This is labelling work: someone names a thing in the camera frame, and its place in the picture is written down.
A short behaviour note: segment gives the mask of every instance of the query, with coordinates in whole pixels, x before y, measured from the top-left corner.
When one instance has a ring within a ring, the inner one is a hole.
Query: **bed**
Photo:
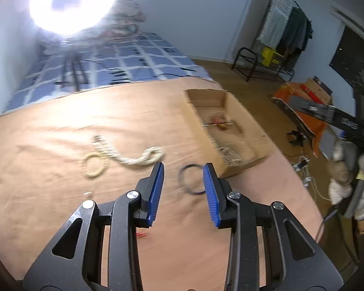
[[[133,82],[82,91],[0,116],[0,259],[16,279],[23,278],[84,200],[115,200],[150,174],[151,166],[132,168],[110,161],[103,175],[85,178],[80,159],[94,151],[92,136],[102,134],[127,156],[137,157],[150,146],[165,150],[157,219],[151,229],[140,229],[148,235],[138,238],[144,289],[223,289],[229,230],[214,227],[205,196],[188,195],[177,182],[181,167],[203,164],[203,154],[181,113],[182,92],[189,88],[221,86],[198,77]],[[201,181],[199,170],[189,173],[189,182],[202,187]],[[316,235],[322,221],[319,210],[274,144],[263,164],[228,181],[252,201],[282,201]],[[258,239],[262,247],[262,237]],[[260,265],[264,285],[262,254]]]
[[[132,41],[83,48],[78,52],[89,80],[89,84],[80,84],[80,90],[187,75],[210,79],[203,67],[154,33],[143,32]],[[64,57],[59,54],[39,56],[8,103],[5,113],[73,93],[71,73],[66,72],[69,84],[59,84],[63,61]]]

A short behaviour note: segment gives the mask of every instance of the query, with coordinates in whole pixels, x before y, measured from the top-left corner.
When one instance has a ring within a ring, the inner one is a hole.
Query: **checkered blanket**
[[[84,84],[81,75],[78,75],[81,90],[181,76],[210,79],[203,67],[196,65],[154,33],[141,33],[132,41],[108,43],[105,46],[80,49],[78,52],[89,80],[89,84]],[[20,83],[5,112],[73,93],[73,77],[68,69],[66,80],[69,83],[61,84],[63,61],[63,55],[39,57]],[[80,74],[79,67],[76,69],[77,74]]]

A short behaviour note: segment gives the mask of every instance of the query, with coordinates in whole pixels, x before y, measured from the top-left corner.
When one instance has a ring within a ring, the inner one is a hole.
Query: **blue gripper pad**
[[[156,177],[154,181],[154,185],[152,187],[150,199],[148,201],[148,214],[147,214],[147,224],[148,226],[152,226],[152,223],[154,222],[156,218],[156,212],[159,206],[159,200],[160,195],[162,193],[162,187],[163,187],[163,181],[165,178],[165,166],[163,163],[160,163],[157,172]]]
[[[210,173],[208,164],[205,164],[203,170],[203,181],[208,199],[210,217],[216,227],[220,226],[220,202],[214,187],[213,176]]]

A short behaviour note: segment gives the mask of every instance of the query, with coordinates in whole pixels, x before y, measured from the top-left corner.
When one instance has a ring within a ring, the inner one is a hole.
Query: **window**
[[[364,69],[364,40],[347,26],[330,67],[349,84],[355,82],[356,76]]]

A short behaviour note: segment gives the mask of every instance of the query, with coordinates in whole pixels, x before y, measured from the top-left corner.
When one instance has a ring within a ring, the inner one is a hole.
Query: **screw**
[[[129,199],[135,199],[139,197],[139,193],[136,190],[132,190],[129,193],[127,193],[127,197]]]
[[[280,201],[275,201],[273,204],[274,209],[277,210],[283,210],[284,209],[284,204],[281,203]]]
[[[228,196],[232,199],[239,199],[241,197],[240,193],[237,191],[231,191]]]
[[[93,200],[85,200],[82,203],[82,207],[84,207],[85,209],[93,208],[93,206],[94,206],[94,201]]]

